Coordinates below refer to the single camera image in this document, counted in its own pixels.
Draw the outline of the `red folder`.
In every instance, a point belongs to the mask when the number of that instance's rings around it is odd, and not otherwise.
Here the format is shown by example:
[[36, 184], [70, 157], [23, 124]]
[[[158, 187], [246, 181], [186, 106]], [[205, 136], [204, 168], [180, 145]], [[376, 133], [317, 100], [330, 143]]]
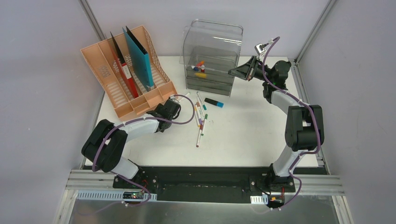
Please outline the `red folder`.
[[119, 69], [119, 73], [126, 84], [130, 94], [132, 95], [133, 98], [136, 98], [139, 96], [139, 93], [137, 91], [135, 82], [132, 78], [132, 74], [130, 72], [130, 69], [125, 61], [125, 58], [123, 57], [123, 54], [115, 40], [115, 37], [113, 36], [112, 33], [111, 35], [111, 44], [112, 44], [112, 54], [114, 56], [114, 59], [116, 61], [116, 65]]

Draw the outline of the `white marker yellow caps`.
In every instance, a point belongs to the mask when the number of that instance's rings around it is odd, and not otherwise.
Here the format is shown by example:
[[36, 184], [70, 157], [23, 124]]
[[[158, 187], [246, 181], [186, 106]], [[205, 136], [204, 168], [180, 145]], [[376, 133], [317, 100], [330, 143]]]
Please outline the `white marker yellow caps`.
[[199, 121], [198, 111], [197, 111], [196, 105], [194, 105], [194, 118], [195, 118], [195, 121], [196, 121], [197, 126], [200, 127], [200, 126], [201, 126], [201, 123], [200, 123], [200, 121]]

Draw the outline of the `aluminium frame rail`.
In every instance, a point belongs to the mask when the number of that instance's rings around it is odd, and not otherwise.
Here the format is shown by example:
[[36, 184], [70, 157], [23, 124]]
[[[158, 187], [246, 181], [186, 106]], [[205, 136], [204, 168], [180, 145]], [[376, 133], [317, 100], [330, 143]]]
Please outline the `aluminium frame rail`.
[[66, 183], [66, 190], [77, 191], [77, 198], [84, 200], [106, 200], [124, 202], [157, 201], [157, 194], [142, 192], [141, 188], [115, 189], [114, 182], [122, 179], [111, 173], [91, 170], [72, 170]]

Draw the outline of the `white marker purple cap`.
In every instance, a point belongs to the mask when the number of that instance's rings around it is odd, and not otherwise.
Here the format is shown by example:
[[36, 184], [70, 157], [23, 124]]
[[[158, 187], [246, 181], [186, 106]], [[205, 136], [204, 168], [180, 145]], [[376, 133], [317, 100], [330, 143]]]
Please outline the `white marker purple cap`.
[[203, 123], [204, 122], [204, 115], [202, 114], [201, 107], [200, 107], [200, 104], [198, 102], [196, 103], [196, 107], [197, 107], [197, 112], [198, 112], [199, 119]]

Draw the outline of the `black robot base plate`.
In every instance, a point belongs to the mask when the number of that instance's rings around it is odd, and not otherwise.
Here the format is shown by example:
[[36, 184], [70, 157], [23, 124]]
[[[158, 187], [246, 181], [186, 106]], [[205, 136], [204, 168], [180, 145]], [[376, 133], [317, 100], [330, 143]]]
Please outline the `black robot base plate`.
[[275, 177], [269, 167], [149, 167], [132, 179], [158, 201], [250, 203], [251, 196], [296, 191], [291, 177]]

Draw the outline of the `white marker green cap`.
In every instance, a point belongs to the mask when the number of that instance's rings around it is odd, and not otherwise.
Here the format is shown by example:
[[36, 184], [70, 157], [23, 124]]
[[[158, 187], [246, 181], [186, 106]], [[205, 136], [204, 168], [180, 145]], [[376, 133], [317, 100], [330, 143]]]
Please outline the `white marker green cap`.
[[205, 126], [206, 126], [206, 123], [207, 123], [207, 118], [208, 118], [208, 114], [205, 114], [203, 123], [202, 123], [201, 128], [200, 128], [201, 136], [204, 136]]

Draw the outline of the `peach plastic file organizer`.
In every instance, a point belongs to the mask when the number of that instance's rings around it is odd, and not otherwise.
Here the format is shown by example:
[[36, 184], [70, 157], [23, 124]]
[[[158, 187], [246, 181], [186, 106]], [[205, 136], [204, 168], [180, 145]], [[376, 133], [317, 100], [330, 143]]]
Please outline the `peach plastic file organizer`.
[[127, 121], [143, 115], [177, 93], [173, 82], [162, 69], [149, 32], [144, 26], [131, 29], [131, 33], [147, 50], [154, 86], [148, 90], [135, 75], [124, 34], [112, 36], [89, 47], [81, 53], [109, 102], [100, 109], [100, 118], [113, 112], [109, 120]]

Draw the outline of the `smoked clear drawer box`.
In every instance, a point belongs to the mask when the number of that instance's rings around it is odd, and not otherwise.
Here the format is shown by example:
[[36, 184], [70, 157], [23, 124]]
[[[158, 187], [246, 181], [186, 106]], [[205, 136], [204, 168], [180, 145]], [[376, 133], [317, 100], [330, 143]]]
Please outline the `smoked clear drawer box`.
[[[186, 88], [230, 96], [238, 65], [243, 27], [237, 24], [195, 19], [183, 31], [180, 63], [184, 66]], [[191, 66], [204, 61], [206, 78], [199, 78]]]

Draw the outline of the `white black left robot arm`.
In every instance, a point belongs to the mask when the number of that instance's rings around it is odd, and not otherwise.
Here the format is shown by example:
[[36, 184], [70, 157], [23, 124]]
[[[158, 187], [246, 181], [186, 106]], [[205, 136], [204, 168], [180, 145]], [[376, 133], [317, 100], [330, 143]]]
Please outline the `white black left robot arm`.
[[172, 121], [180, 111], [181, 105], [168, 99], [131, 123], [115, 124], [103, 119], [95, 126], [81, 153], [95, 170], [121, 175], [126, 185], [136, 189], [142, 184], [142, 175], [138, 173], [138, 165], [122, 156], [125, 144], [145, 134], [164, 132], [171, 126], [165, 120]]

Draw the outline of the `teal folder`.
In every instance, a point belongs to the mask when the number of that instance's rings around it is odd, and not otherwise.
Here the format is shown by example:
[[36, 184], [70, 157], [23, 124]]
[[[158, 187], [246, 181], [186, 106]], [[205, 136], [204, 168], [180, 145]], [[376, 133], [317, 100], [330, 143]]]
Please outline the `teal folder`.
[[146, 91], [150, 91], [155, 88], [155, 84], [152, 77], [149, 54], [127, 26], [123, 28], [123, 32], [134, 73]]

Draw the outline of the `white marker brown cap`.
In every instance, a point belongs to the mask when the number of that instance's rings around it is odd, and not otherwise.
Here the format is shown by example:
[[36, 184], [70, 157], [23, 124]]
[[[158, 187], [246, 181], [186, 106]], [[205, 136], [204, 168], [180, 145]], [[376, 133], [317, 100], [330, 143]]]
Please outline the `white marker brown cap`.
[[199, 145], [200, 145], [200, 140], [201, 140], [201, 136], [202, 136], [202, 129], [203, 129], [203, 125], [200, 125], [199, 130], [198, 130], [196, 147], [199, 147]]

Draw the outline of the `red orange small bottle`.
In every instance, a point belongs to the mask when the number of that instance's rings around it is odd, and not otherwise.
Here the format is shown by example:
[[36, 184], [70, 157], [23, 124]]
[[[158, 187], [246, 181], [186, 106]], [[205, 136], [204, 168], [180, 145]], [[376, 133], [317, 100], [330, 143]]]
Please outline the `red orange small bottle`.
[[201, 61], [201, 62], [196, 64], [196, 67], [201, 67], [204, 63], [205, 63], [204, 61]]

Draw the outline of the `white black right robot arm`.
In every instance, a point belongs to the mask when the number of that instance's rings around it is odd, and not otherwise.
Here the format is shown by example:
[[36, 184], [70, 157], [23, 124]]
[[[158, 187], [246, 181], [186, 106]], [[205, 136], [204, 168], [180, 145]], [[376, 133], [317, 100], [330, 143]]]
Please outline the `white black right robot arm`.
[[228, 71], [228, 74], [246, 81], [253, 78], [263, 81], [263, 97], [287, 116], [285, 148], [269, 167], [256, 187], [263, 191], [277, 191], [293, 187], [293, 171], [306, 154], [316, 153], [324, 142], [323, 112], [319, 105], [309, 105], [290, 94], [286, 80], [291, 62], [280, 60], [273, 67], [252, 56], [245, 64]]

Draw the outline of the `black highlighter blue cap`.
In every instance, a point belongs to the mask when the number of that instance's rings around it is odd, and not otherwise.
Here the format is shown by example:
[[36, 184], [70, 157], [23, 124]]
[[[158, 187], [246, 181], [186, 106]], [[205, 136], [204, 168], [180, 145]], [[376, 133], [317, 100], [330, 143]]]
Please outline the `black highlighter blue cap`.
[[224, 106], [223, 103], [221, 103], [221, 102], [219, 102], [217, 100], [210, 99], [210, 98], [205, 98], [204, 101], [206, 103], [209, 103], [211, 105], [214, 105], [214, 106], [217, 106], [217, 107], [220, 107], [220, 108], [223, 108], [223, 106]]

